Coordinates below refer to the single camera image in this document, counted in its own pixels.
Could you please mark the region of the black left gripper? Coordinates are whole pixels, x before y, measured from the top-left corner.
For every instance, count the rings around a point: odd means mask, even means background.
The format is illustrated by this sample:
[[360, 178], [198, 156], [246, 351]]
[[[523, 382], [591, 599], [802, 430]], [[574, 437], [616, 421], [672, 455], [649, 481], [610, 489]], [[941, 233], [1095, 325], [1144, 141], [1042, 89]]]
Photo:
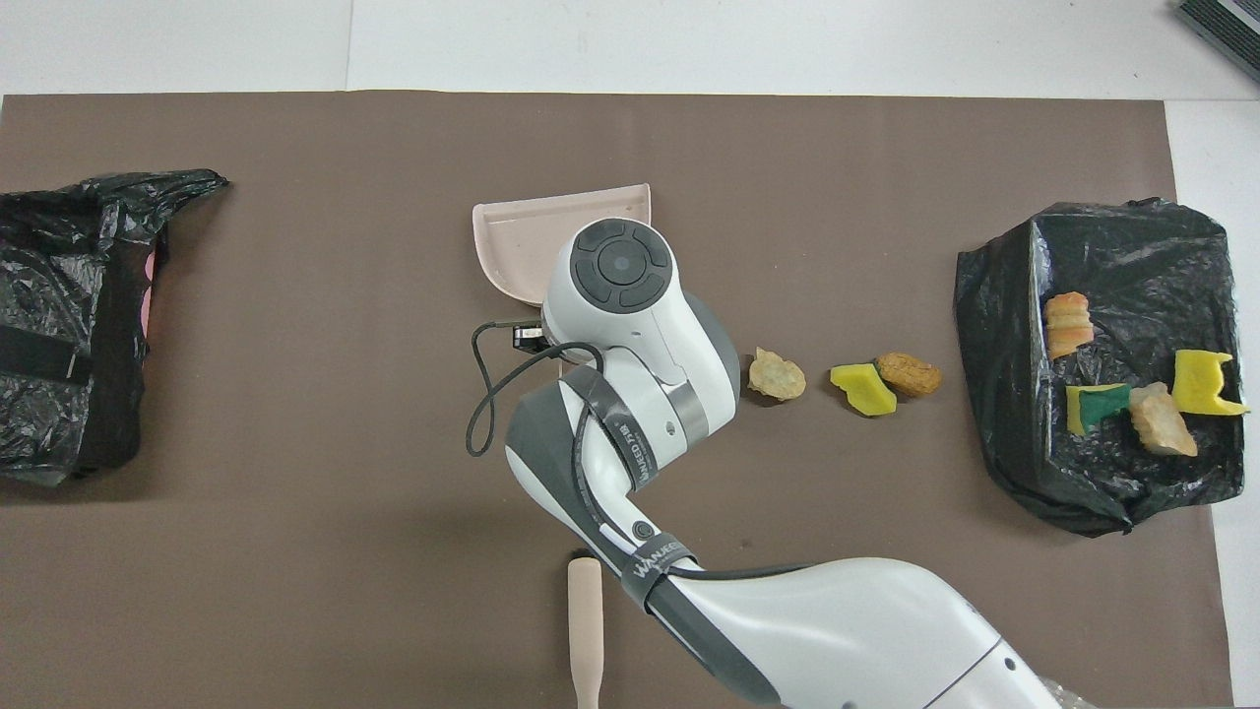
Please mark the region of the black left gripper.
[[92, 359], [76, 343], [26, 329], [1, 327], [1, 372], [86, 387], [92, 377]]

